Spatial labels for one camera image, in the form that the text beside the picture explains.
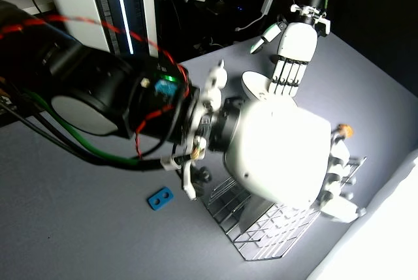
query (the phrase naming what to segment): orange object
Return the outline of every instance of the orange object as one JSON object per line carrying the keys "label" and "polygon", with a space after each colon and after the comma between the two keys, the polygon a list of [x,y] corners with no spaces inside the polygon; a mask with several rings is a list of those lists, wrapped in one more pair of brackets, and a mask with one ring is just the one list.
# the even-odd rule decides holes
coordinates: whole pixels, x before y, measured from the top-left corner
{"label": "orange object", "polygon": [[339,125],[338,126],[338,133],[345,138],[351,138],[353,136],[353,128],[351,125]]}

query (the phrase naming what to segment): white cable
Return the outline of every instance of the white cable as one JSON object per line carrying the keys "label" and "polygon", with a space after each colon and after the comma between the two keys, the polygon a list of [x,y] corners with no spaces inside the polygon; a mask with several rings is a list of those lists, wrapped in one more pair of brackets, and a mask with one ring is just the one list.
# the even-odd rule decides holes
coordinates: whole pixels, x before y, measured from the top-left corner
{"label": "white cable", "polygon": [[260,21],[261,19],[263,19],[263,17],[264,17],[264,14],[262,14],[260,18],[258,18],[258,19],[256,19],[256,20],[252,21],[249,25],[246,25],[245,27],[236,27],[236,28],[235,28],[235,31],[236,31],[236,32],[239,32],[239,31],[241,31],[241,30],[244,30],[244,29],[248,28],[249,26],[253,25],[255,22]]}

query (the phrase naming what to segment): white light strip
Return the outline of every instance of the white light strip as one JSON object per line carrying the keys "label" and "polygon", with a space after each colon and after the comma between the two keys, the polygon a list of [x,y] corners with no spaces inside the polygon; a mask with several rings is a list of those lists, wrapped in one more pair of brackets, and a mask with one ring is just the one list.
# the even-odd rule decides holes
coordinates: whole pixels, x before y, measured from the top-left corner
{"label": "white light strip", "polygon": [[126,11],[125,11],[125,3],[123,2],[123,0],[119,0],[119,2],[120,2],[120,8],[122,10],[123,25],[125,26],[126,37],[128,39],[129,51],[131,54],[133,54],[132,40],[131,40],[131,35],[129,34],[128,19],[126,17]]}

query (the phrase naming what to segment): metal wire basket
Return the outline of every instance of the metal wire basket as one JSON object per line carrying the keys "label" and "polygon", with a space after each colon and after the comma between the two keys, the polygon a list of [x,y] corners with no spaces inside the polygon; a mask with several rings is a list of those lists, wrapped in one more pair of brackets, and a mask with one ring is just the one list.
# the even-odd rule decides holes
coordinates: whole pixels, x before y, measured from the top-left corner
{"label": "metal wire basket", "polygon": [[[342,186],[364,160],[349,162],[351,170]],[[215,187],[204,204],[245,260],[284,257],[321,213],[315,206],[295,210],[261,200],[232,177]]]}

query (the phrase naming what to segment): dark background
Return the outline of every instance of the dark background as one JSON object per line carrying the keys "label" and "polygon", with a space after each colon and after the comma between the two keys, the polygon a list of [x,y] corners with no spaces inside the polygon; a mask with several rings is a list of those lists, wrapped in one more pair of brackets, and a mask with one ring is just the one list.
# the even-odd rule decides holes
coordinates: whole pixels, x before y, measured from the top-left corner
{"label": "dark background", "polygon": [[[174,12],[175,5],[180,24]],[[291,0],[275,0],[268,17],[241,32],[260,16],[263,0],[160,0],[159,41],[184,61],[260,35],[282,13],[290,18]],[[418,10],[415,0],[330,0],[331,31],[418,96],[415,56],[418,54]],[[196,44],[202,46],[196,50]]]}

